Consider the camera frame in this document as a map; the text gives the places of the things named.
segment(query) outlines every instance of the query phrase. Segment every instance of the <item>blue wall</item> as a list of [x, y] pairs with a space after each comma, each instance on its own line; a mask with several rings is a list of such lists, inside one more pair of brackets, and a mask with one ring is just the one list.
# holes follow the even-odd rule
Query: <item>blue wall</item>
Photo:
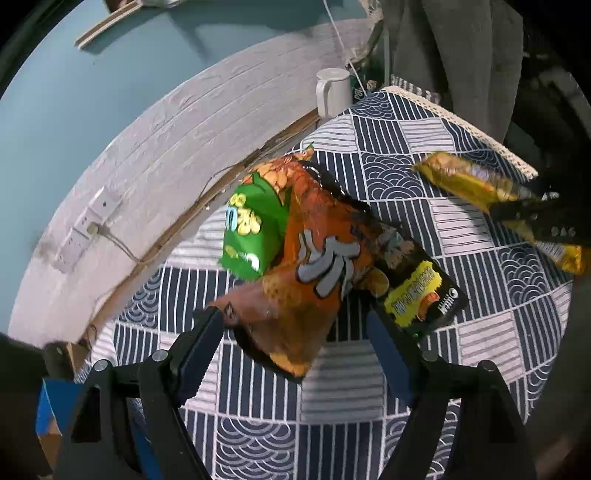
[[[365, 15], [329, 2], [336, 20]], [[74, 39], [105, 18], [85, 0], [38, 45], [0, 99], [0, 331], [22, 275], [58, 205], [88, 165], [170, 90], [251, 45], [328, 22], [322, 0], [189, 1], [143, 9], [89, 44]]]

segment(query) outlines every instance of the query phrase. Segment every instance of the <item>white mug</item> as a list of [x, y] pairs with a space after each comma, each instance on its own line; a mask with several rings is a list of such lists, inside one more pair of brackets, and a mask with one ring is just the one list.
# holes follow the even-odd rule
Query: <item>white mug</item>
[[316, 74], [318, 115], [324, 119], [336, 117], [353, 105], [349, 72], [345, 69], [323, 69]]

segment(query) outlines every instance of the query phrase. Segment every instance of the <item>striped tablecloth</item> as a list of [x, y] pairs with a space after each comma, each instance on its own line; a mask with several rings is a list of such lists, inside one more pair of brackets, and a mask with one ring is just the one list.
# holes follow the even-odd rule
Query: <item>striped tablecloth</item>
[[[516, 234], [411, 171], [446, 150], [516, 181], [527, 165], [438, 106], [395, 87], [357, 103], [313, 132], [315, 159], [382, 218], [399, 219], [467, 292], [454, 323], [421, 346], [452, 363], [496, 362], [527, 420], [558, 352], [571, 277]], [[236, 278], [220, 268], [225, 219], [215, 212], [178, 246], [118, 319], [101, 332], [85, 371], [99, 358], [138, 362], [191, 329], [192, 311]], [[353, 292], [301, 385], [247, 358], [226, 332], [195, 398], [181, 409], [212, 477], [366, 479], [378, 477], [410, 411], [388, 391], [367, 340], [367, 305]], [[429, 476], [440, 476], [457, 423], [451, 402]]]

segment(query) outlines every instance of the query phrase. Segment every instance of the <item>cup handle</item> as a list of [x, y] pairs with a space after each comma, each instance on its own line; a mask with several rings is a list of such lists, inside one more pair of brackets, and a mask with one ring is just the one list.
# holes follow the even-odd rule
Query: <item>cup handle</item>
[[318, 104], [318, 115], [326, 119], [329, 116], [329, 88], [332, 80], [319, 80], [316, 84], [316, 103]]

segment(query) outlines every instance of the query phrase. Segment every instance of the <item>white painted wall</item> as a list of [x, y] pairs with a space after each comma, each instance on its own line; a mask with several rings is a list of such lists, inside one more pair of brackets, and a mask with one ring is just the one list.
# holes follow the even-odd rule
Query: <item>white painted wall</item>
[[[362, 44], [365, 19], [337, 23]], [[264, 41], [184, 82], [123, 130], [78, 179], [44, 231], [22, 279], [8, 328], [34, 345], [78, 340], [93, 312], [134, 264], [95, 239], [70, 274], [51, 265], [90, 198], [108, 185], [122, 204], [108, 222], [141, 256], [194, 203], [209, 177], [315, 107], [316, 71], [342, 65], [330, 24]]]

